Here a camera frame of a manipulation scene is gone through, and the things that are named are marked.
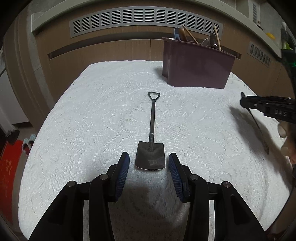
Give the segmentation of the person's right hand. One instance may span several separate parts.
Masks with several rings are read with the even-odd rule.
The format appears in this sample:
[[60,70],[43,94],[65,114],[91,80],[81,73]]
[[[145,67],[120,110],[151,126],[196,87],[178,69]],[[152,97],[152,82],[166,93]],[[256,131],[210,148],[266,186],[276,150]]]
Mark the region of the person's right hand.
[[280,137],[285,139],[281,147],[281,153],[295,165],[295,124],[280,121],[277,129]]

